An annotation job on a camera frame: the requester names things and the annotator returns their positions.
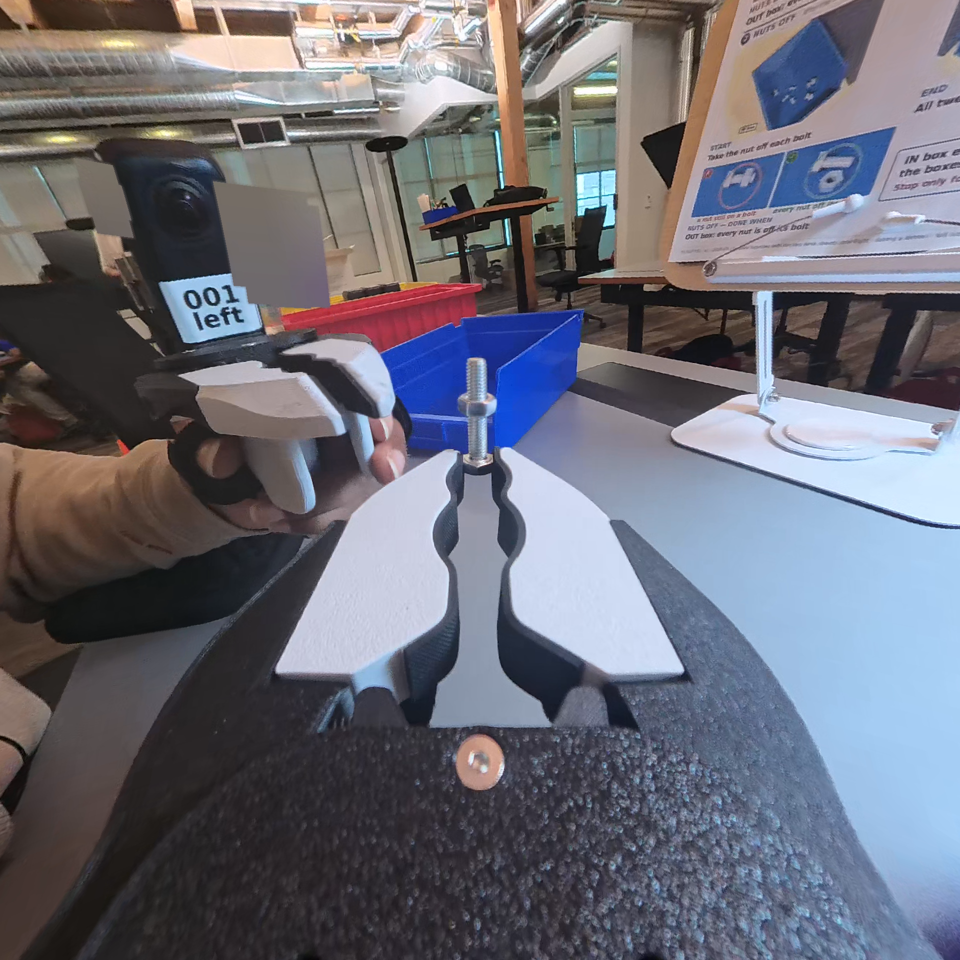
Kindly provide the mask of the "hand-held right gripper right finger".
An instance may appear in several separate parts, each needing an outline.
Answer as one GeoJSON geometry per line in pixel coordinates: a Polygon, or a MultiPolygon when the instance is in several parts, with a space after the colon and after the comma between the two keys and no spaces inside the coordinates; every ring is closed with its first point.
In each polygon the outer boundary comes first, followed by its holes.
{"type": "Polygon", "coordinates": [[[618,536],[580,490],[512,448],[495,453],[503,568],[500,665],[546,710],[570,690],[673,681],[685,667],[618,536]]]}

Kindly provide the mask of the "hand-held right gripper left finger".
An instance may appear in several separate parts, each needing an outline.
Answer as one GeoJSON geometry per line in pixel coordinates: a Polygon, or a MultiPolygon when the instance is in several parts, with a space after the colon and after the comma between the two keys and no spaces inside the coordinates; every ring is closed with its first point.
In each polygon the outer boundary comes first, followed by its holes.
{"type": "Polygon", "coordinates": [[[429,696],[455,663],[461,454],[446,450],[354,511],[275,665],[278,677],[429,696]]]}

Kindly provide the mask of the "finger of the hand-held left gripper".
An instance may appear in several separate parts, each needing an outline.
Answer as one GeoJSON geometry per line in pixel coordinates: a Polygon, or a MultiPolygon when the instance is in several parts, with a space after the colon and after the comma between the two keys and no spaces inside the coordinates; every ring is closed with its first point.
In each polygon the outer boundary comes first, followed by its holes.
{"type": "Polygon", "coordinates": [[[285,350],[285,371],[313,378],[341,412],[357,460],[375,451],[372,421],[393,414],[396,395],[376,347],[366,337],[321,337],[285,350]]]}
{"type": "Polygon", "coordinates": [[[311,471],[318,439],[356,438],[356,414],[343,411],[305,372],[261,365],[192,371],[196,401],[217,434],[239,438],[246,465],[270,502],[306,515],[317,503],[311,471]]]}

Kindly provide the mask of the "silver threaded bolt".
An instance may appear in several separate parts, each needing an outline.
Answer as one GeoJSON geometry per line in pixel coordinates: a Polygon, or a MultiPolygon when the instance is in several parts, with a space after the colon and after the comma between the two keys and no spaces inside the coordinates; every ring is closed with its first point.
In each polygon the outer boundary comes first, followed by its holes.
{"type": "MultiPolygon", "coordinates": [[[[483,357],[469,357],[465,365],[465,391],[483,397],[488,390],[488,368],[483,357]]],[[[488,441],[489,418],[466,418],[467,450],[462,455],[463,470],[471,475],[488,474],[495,461],[488,441]]]]}

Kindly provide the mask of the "blue plastic bin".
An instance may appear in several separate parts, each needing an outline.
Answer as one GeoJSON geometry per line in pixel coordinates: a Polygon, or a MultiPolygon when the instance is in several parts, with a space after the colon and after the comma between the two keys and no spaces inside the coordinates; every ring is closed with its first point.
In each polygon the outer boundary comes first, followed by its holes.
{"type": "Polygon", "coordinates": [[[583,320],[582,310],[463,318],[386,350],[413,425],[408,446],[467,452],[458,400],[467,360],[476,356],[486,360],[487,390],[497,400],[488,445],[513,447],[573,384],[583,320]]]}

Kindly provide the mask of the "person's left forearm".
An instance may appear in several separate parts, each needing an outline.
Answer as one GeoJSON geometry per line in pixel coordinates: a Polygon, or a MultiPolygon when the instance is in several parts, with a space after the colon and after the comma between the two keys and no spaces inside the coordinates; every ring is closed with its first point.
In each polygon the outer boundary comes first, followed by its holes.
{"type": "Polygon", "coordinates": [[[249,536],[203,505],[150,439],[123,457],[1,445],[1,608],[37,621],[80,589],[249,536]]]}

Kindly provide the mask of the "person's left hand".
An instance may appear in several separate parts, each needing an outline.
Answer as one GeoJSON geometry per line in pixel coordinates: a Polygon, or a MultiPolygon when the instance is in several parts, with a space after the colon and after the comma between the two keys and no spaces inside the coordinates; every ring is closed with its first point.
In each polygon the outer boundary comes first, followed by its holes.
{"type": "Polygon", "coordinates": [[[404,472],[406,435],[396,416],[368,421],[374,449],[368,473],[362,471],[350,436],[317,441],[317,462],[311,471],[316,504],[306,514],[281,510],[264,493],[231,505],[215,505],[212,511],[247,531],[268,531],[314,536],[331,522],[347,520],[379,488],[391,484],[404,472]]]}

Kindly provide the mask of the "red plastic bin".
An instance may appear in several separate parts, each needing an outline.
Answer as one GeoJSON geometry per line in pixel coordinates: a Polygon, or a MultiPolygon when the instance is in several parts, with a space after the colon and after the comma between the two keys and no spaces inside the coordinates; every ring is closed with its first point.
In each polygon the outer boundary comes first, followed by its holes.
{"type": "Polygon", "coordinates": [[[432,330],[476,316],[480,284],[409,284],[399,292],[343,300],[326,308],[283,310],[284,330],[359,334],[383,353],[432,330]]]}

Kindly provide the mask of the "wooden standing desk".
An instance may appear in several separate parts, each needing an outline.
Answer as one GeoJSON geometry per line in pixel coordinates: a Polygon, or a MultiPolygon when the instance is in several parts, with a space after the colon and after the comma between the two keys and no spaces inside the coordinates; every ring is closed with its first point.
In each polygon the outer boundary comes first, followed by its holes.
{"type": "Polygon", "coordinates": [[[559,197],[545,196],[525,201],[481,206],[473,210],[453,214],[437,222],[425,223],[419,227],[419,230],[421,232],[440,232],[455,235],[463,259],[466,255],[466,248],[462,240],[468,234],[478,233],[483,229],[480,221],[486,221],[487,223],[509,222],[517,312],[520,314],[536,312],[538,307],[535,257],[532,227],[529,219],[536,212],[549,209],[559,200],[559,197]]]}

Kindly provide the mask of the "black floor lamp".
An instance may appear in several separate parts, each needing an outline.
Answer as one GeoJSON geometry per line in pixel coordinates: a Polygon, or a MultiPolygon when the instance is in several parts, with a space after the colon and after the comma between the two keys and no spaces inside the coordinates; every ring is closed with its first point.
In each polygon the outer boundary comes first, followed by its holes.
{"type": "Polygon", "coordinates": [[[416,261],[414,258],[409,231],[405,217],[405,210],[402,201],[402,191],[395,164],[395,153],[402,150],[408,143],[408,140],[399,135],[379,136],[366,141],[365,149],[372,155],[382,156],[386,159],[390,173],[390,184],[393,198],[397,209],[399,225],[403,237],[404,249],[411,281],[417,281],[416,261]]]}

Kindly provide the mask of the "black office chair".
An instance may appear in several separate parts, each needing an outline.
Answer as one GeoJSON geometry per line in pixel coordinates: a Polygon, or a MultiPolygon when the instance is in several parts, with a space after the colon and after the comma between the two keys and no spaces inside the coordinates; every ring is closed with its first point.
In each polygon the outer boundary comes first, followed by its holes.
{"type": "Polygon", "coordinates": [[[572,309],[572,294],[579,289],[580,278],[608,269],[611,266],[611,261],[602,260],[599,255],[606,215],[607,207],[605,204],[589,208],[582,214],[576,243],[570,247],[574,253],[574,268],[572,270],[553,270],[536,277],[537,286],[552,290],[557,303],[561,299],[565,299],[567,309],[572,309]]]}

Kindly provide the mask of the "person's beige hoodie torso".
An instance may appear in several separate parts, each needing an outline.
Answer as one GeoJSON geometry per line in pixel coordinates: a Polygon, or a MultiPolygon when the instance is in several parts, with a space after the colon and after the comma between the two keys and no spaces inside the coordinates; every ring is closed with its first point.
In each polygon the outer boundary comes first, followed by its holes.
{"type": "Polygon", "coordinates": [[[1,670],[1,855],[10,846],[13,812],[25,790],[34,754],[52,715],[50,706],[1,670]]]}

